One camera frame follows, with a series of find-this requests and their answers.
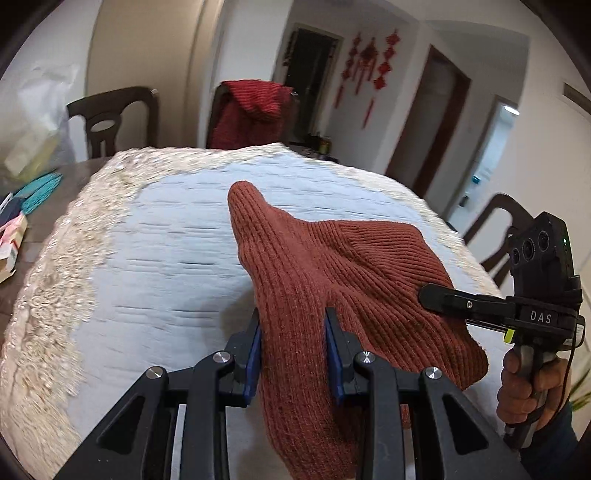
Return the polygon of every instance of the dining table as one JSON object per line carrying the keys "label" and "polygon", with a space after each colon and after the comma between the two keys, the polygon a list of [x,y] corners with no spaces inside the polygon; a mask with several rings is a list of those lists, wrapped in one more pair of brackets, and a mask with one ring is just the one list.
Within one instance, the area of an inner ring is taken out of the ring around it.
{"label": "dining table", "polygon": [[[410,223],[456,288],[500,296],[461,237],[423,199],[377,173],[304,158],[281,144],[144,148],[84,168],[64,174],[62,193],[30,217],[20,283],[0,286],[14,297],[2,304],[10,320],[0,365],[0,432],[35,480],[52,478],[147,368],[191,367],[246,328],[254,293],[226,200],[236,181],[250,181],[271,205],[307,221]],[[500,433],[496,393],[509,346],[499,332],[476,326],[469,332],[489,369],[465,393]],[[246,409],[229,408],[226,421],[231,478],[291,478],[266,437],[256,397]],[[408,432],[405,444],[413,478]]]}

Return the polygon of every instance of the red chinese knot decoration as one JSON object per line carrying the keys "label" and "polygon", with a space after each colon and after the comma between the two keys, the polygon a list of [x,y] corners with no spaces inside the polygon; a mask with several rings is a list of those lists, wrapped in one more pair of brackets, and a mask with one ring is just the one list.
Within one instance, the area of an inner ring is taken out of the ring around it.
{"label": "red chinese knot decoration", "polygon": [[[394,57],[396,55],[396,50],[394,50],[394,46],[398,42],[400,42],[400,37],[398,36],[398,30],[396,29],[393,34],[386,37],[386,43],[388,45],[388,48],[384,52],[384,62],[381,63],[378,67],[379,77],[377,77],[374,80],[374,88],[378,91],[387,85],[386,79],[384,77],[388,72],[390,72],[392,70],[392,66],[390,65],[390,60],[392,59],[392,57]],[[365,128],[365,126],[368,123],[369,116],[370,116],[372,110],[374,109],[374,103],[375,103],[375,98],[372,98],[371,101],[369,102],[369,107],[368,107],[367,113],[365,114],[365,119],[363,120],[363,128]]]}
{"label": "red chinese knot decoration", "polygon": [[339,86],[339,91],[336,95],[335,108],[339,107],[341,98],[343,98],[343,91],[345,90],[345,82],[349,78],[351,78],[351,76],[352,76],[351,68],[355,64],[355,57],[359,53],[359,51],[357,50],[357,45],[359,45],[360,43],[361,43],[361,32],[358,33],[357,36],[353,39],[353,47],[351,47],[351,50],[349,50],[349,58],[348,58],[347,62],[345,63],[345,69],[340,74],[342,80],[341,80],[341,83]]}
{"label": "red chinese knot decoration", "polygon": [[[359,94],[359,90],[361,89],[361,83],[363,82],[363,78],[365,77],[365,72],[368,72],[367,81],[371,81],[371,77],[374,75],[374,68],[377,58],[378,49],[375,47],[375,37],[372,37],[368,46],[365,47],[359,54],[358,69],[361,72],[359,75],[359,81],[357,82],[357,88],[355,89],[355,95]],[[355,79],[355,75],[357,75],[357,69],[355,70],[353,79]]]}

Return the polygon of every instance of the doorway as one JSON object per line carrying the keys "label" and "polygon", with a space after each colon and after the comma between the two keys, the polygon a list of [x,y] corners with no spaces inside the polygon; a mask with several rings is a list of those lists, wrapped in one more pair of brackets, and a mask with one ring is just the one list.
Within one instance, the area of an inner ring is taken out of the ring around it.
{"label": "doorway", "polygon": [[386,176],[427,193],[462,113],[471,80],[431,46],[423,76]]}
{"label": "doorway", "polygon": [[474,209],[479,205],[480,194],[503,155],[517,116],[517,104],[499,95],[495,96],[488,120],[470,164],[464,172],[462,182],[443,212],[443,218],[449,219],[449,223],[458,232],[467,230],[468,223],[475,217]]}
{"label": "doorway", "polygon": [[291,33],[285,52],[287,73],[283,84],[292,87],[300,99],[300,110],[293,129],[296,141],[304,141],[308,134],[313,133],[339,40],[302,27],[295,27]]}

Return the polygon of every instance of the sleeve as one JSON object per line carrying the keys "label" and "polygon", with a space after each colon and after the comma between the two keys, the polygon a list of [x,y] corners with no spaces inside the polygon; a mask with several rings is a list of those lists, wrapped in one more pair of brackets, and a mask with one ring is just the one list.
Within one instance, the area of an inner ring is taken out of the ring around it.
{"label": "sleeve", "polygon": [[534,434],[531,446],[520,451],[521,463],[532,480],[556,479],[578,445],[572,421],[573,407],[567,402],[548,425]]}

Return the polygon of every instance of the red sweater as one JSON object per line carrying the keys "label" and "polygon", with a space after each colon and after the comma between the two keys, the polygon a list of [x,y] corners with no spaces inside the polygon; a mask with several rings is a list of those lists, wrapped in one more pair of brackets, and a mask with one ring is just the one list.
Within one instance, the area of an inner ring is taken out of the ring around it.
{"label": "red sweater", "polygon": [[325,307],[335,307],[343,330],[395,367],[434,365],[461,389],[486,374],[486,354],[466,323],[418,302],[425,283],[452,282],[414,226],[305,222],[267,204],[245,181],[230,188],[228,206],[259,309],[267,433],[294,479],[355,476],[359,417],[330,396]]}
{"label": "red sweater", "polygon": [[222,105],[211,148],[236,150],[281,139],[289,113],[290,87],[262,80],[224,82],[232,98]]}

